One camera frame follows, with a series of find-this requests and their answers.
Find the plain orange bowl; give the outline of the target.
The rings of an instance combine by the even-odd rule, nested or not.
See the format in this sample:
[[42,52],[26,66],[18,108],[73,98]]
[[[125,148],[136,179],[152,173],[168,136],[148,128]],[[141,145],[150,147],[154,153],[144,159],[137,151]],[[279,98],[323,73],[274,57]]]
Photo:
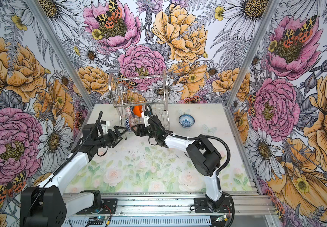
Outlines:
[[143,106],[142,105],[134,106],[132,111],[135,116],[142,117]]

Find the blue floral white bowl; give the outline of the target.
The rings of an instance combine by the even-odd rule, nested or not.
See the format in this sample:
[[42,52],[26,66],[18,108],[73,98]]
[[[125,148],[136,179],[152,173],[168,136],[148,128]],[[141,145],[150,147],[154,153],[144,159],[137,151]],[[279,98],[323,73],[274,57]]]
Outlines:
[[182,114],[179,119],[179,124],[184,128],[190,128],[195,124],[195,119],[190,114]]

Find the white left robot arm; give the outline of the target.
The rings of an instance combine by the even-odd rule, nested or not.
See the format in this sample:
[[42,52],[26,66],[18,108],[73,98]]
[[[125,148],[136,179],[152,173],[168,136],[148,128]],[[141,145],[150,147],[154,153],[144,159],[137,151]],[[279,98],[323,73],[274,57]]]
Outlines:
[[126,128],[119,126],[104,132],[101,122],[86,125],[67,160],[37,186],[23,190],[20,226],[60,227],[80,211],[100,212],[103,201],[97,190],[84,190],[70,199],[63,199],[63,194],[76,174],[98,154],[99,148],[114,148],[126,132]]

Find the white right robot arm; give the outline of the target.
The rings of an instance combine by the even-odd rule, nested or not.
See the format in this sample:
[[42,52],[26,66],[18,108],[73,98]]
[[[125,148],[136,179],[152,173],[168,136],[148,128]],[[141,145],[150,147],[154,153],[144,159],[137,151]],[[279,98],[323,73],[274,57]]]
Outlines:
[[[211,212],[219,212],[226,198],[226,194],[221,189],[219,173],[227,167],[231,159],[231,151],[227,143],[211,135],[197,137],[177,135],[166,130],[156,115],[148,114],[143,118],[143,124],[131,127],[135,135],[153,138],[161,147],[187,152],[196,170],[205,177],[207,207]],[[211,140],[218,141],[224,146],[227,157],[223,164],[221,164],[222,156],[210,142]]]

